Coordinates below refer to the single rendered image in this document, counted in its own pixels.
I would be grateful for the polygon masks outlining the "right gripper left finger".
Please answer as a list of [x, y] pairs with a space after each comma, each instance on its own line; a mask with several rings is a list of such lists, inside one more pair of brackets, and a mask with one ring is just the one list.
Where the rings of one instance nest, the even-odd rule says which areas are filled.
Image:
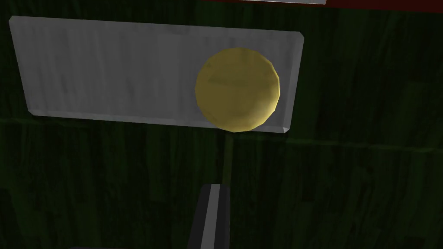
[[196, 210], [193, 215], [193, 224], [187, 243], [187, 249], [201, 249], [210, 190], [211, 184], [204, 184], [200, 189]]

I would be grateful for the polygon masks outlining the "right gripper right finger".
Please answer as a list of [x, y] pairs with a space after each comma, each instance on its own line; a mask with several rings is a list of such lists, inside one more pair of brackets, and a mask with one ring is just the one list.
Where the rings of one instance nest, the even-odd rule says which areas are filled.
[[208, 184], [205, 223], [200, 249], [230, 249], [230, 188], [224, 184]]

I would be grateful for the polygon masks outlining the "yellow ball knob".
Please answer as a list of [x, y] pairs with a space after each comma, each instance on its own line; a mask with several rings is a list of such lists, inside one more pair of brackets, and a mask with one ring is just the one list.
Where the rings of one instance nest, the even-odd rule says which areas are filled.
[[274, 113], [279, 97], [279, 76], [261, 53], [238, 47], [209, 57], [195, 85], [197, 106], [217, 128], [251, 131]]

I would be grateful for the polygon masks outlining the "grey rectangular knob plate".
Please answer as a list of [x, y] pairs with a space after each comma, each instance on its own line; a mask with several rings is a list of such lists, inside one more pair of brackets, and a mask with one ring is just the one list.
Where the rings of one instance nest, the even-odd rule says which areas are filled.
[[217, 52], [248, 48], [280, 79], [275, 112], [256, 131], [290, 129], [304, 36], [295, 31], [12, 16], [27, 109], [35, 116], [213, 128], [197, 74]]

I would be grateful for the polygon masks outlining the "dark green door leaf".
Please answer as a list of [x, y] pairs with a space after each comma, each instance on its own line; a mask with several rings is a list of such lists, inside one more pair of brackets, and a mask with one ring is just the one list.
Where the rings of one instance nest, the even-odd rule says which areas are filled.
[[[34, 117], [11, 16], [299, 31], [287, 133]], [[443, 249], [443, 14], [0, 0], [0, 249], [186, 249], [203, 184], [231, 249]]]

